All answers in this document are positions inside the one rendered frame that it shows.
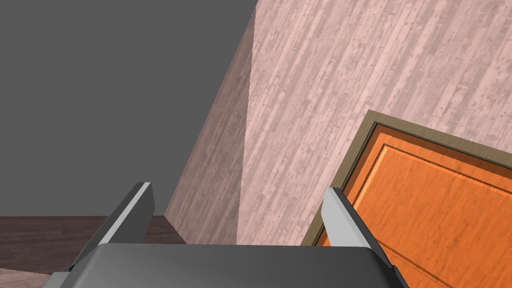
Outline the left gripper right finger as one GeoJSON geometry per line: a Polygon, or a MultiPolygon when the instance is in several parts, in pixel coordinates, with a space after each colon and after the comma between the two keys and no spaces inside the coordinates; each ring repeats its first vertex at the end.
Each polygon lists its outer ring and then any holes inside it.
{"type": "Polygon", "coordinates": [[[321,217],[331,246],[369,248],[386,266],[392,267],[374,235],[339,188],[325,189],[321,217]]]}

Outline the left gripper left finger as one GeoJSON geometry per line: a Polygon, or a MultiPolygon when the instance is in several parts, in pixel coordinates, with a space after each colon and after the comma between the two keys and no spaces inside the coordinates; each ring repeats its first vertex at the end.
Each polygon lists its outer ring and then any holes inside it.
{"type": "Polygon", "coordinates": [[[155,200],[152,183],[136,183],[89,239],[77,258],[68,264],[68,271],[70,272],[101,244],[142,243],[154,211],[155,200]]]}

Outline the orange wooden door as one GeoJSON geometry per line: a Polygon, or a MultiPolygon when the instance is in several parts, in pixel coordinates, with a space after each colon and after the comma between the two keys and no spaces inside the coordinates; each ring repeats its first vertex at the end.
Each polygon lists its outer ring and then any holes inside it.
{"type": "Polygon", "coordinates": [[[512,288],[512,154],[374,122],[338,188],[410,288],[512,288]]]}

